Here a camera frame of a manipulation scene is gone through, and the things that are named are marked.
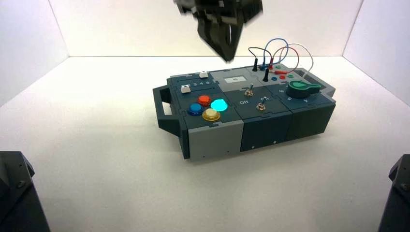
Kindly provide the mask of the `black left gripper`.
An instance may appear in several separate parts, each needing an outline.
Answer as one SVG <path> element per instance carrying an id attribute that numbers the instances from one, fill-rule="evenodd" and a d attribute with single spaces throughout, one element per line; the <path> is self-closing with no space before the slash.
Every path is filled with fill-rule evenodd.
<path id="1" fill-rule="evenodd" d="M 225 62 L 235 58 L 245 23 L 263 12 L 261 0 L 175 0 L 181 14 L 192 14 L 198 20 L 197 31 Z M 227 40 L 229 25 L 231 47 Z"/>

